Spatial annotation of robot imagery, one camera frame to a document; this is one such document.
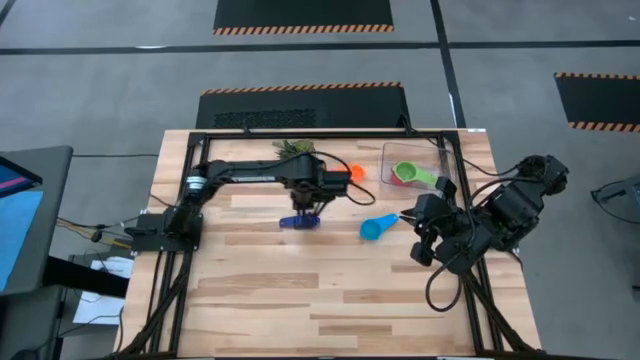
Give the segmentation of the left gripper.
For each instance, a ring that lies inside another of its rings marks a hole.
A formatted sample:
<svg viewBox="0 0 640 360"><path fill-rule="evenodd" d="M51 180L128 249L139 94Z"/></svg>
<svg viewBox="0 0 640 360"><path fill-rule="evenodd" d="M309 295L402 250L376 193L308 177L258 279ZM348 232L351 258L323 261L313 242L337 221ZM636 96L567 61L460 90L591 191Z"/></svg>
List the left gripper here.
<svg viewBox="0 0 640 360"><path fill-rule="evenodd" d="M293 209L297 217L302 217L305 215L305 203L300 201L319 201L321 198L322 162L313 155L304 154L292 159L287 167L287 188L291 191ZM307 214L319 217L322 211L323 203L314 202Z"/></svg>

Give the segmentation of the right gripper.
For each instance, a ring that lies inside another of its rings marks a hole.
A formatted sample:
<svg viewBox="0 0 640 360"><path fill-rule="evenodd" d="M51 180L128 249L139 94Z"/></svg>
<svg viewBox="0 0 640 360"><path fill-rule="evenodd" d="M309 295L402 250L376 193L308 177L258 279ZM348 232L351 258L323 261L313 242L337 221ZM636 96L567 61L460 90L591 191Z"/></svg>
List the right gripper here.
<svg viewBox="0 0 640 360"><path fill-rule="evenodd" d="M435 193L417 197L413 208L402 210L403 217L422 217L424 203L429 198L439 198L431 212L428 223L404 218L414 228L420 240L412 245L410 257L422 266L429 267L434 259L433 244L436 236L441 242L435 248L437 256L468 256L473 235L472 221L466 211L452 205L456 185L447 177L438 177Z"/></svg>

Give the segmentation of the small dark blue measuring cup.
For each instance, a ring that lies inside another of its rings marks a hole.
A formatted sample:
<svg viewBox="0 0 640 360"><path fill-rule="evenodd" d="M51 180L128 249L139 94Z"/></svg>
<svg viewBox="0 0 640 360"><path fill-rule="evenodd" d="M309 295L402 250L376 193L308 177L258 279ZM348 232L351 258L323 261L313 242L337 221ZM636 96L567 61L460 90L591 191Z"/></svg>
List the small dark blue measuring cup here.
<svg viewBox="0 0 640 360"><path fill-rule="evenodd" d="M279 227L282 229L312 230L319 225L320 218L311 214L295 215L279 220Z"/></svg>

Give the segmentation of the green measuring cup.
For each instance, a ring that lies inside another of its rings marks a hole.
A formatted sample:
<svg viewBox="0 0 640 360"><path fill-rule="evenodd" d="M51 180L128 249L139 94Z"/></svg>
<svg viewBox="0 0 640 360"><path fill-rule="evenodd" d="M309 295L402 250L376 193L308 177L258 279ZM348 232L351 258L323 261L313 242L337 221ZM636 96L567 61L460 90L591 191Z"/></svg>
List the green measuring cup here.
<svg viewBox="0 0 640 360"><path fill-rule="evenodd" d="M433 174L410 161L397 162L393 165L391 171L392 173L396 173L398 176L412 177L423 185L435 185L438 179L436 174Z"/></svg>

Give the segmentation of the light blue measuring cup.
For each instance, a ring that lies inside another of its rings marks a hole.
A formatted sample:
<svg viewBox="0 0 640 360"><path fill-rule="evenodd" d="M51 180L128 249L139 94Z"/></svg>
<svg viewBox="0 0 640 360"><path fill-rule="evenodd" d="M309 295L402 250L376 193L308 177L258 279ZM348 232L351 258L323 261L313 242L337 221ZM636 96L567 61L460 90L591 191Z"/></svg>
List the light blue measuring cup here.
<svg viewBox="0 0 640 360"><path fill-rule="evenodd" d="M399 217L390 213L381 217L365 220L359 230L359 236L368 241L378 240L387 230L397 223Z"/></svg>

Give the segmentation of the clear plastic basket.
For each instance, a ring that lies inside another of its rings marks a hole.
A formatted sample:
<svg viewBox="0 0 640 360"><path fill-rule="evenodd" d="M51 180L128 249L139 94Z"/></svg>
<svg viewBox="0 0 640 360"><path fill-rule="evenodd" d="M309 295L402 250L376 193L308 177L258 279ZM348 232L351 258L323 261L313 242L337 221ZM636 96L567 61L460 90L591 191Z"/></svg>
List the clear plastic basket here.
<svg viewBox="0 0 640 360"><path fill-rule="evenodd" d="M382 183L393 185L390 181L391 169L394 164L401 161L410 161L419 167L436 174L438 177L452 177L448 155L437 147L419 146L408 143L386 142L383 144L379 160L379 179ZM416 188L420 190L435 190L435 185L423 185Z"/></svg>

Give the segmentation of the succulent plant in black pot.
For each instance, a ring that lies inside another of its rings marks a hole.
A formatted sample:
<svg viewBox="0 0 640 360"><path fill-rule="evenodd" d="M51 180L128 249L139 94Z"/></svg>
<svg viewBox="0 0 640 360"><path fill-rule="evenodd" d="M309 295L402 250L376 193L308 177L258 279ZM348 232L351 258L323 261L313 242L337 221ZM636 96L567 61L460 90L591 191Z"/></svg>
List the succulent plant in black pot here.
<svg viewBox="0 0 640 360"><path fill-rule="evenodd" d="M289 159L300 153L314 152L315 146L311 140L301 139L296 141L281 140L273 141L276 148L276 155L280 160Z"/></svg>

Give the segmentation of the black hazard-striped floor mat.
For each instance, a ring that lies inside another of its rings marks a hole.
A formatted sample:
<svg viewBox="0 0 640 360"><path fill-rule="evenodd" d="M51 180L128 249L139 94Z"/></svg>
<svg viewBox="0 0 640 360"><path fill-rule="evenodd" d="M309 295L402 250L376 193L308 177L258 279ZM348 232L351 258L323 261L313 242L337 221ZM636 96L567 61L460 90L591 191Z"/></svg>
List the black hazard-striped floor mat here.
<svg viewBox="0 0 640 360"><path fill-rule="evenodd" d="M198 129L406 128L399 82L333 83L206 89Z"/></svg>
<svg viewBox="0 0 640 360"><path fill-rule="evenodd" d="M386 33L390 0L218 0L215 36Z"/></svg>
<svg viewBox="0 0 640 360"><path fill-rule="evenodd" d="M557 72L554 81L570 128L640 134L640 75Z"/></svg>

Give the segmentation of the white paper sheet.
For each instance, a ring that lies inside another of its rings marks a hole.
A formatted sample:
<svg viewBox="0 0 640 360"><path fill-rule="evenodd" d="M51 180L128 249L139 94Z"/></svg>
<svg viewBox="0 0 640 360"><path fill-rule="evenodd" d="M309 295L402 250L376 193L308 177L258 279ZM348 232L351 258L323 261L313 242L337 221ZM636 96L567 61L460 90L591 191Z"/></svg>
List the white paper sheet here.
<svg viewBox="0 0 640 360"><path fill-rule="evenodd" d="M93 260L90 268L106 271L126 279L132 274L134 261L124 257L108 257L106 260ZM118 316L125 300L117 297L99 295L83 291L73 317L74 324L86 324L90 321L99 325L118 325Z"/></svg>

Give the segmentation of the black desk edge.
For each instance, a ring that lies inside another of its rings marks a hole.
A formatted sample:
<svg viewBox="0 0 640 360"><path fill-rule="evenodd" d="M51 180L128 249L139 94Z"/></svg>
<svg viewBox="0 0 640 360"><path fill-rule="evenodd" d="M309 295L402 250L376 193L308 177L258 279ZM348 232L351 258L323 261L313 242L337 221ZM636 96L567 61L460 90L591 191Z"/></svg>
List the black desk edge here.
<svg viewBox="0 0 640 360"><path fill-rule="evenodd" d="M62 286L116 298L126 296L129 280L105 271L91 269L49 256L44 268L42 286Z"/></svg>

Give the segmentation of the monitor with blue screen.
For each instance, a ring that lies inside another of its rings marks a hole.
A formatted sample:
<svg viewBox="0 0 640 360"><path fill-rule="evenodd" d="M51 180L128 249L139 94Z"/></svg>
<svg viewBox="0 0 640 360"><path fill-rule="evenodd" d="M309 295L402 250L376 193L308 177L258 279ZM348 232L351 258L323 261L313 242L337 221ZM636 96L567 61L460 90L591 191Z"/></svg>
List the monitor with blue screen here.
<svg viewBox="0 0 640 360"><path fill-rule="evenodd" d="M0 153L41 179L0 198L0 296L45 285L45 272L73 148L69 145Z"/></svg>

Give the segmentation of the grey cabinet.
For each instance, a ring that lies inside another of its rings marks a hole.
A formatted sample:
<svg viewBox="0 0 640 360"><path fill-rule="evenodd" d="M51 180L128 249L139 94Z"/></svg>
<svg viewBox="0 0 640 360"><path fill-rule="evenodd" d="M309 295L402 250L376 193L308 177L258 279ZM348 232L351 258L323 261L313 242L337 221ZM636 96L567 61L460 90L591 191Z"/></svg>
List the grey cabinet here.
<svg viewBox="0 0 640 360"><path fill-rule="evenodd" d="M59 360L60 287L0 297L0 360Z"/></svg>

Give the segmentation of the black aluminium table frame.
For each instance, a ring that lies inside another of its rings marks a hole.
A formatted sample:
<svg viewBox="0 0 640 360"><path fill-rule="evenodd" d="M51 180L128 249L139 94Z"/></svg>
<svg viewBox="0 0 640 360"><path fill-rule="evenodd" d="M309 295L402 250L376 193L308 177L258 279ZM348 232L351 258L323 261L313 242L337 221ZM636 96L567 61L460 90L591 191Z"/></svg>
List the black aluminium table frame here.
<svg viewBox="0 0 640 360"><path fill-rule="evenodd" d="M279 229L291 201L279 184L225 186L204 207L204 234L194 254L180 332L179 357L472 355L465 298L447 313L432 311L424 285L434 271L409 257L418 239L403 221L375 242L362 221L413 207L419 192L382 183L388 143L424 146L414 160L438 163L425 139L401 130L299 131L316 149L366 169L364 188L376 204L348 199L328 205L317 231ZM520 265L489 252L493 296L520 336L540 348Z"/></svg>

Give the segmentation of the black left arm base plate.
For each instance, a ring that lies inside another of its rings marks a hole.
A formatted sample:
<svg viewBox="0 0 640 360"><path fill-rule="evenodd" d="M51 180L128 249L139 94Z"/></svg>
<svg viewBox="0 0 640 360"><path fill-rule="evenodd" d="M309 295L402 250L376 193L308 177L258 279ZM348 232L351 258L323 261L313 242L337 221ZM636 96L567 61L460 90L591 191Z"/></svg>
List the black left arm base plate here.
<svg viewBox="0 0 640 360"><path fill-rule="evenodd" d="M162 214L141 215L124 232L132 238L134 252L190 252L199 248L202 228L202 215L180 217L167 209Z"/></svg>

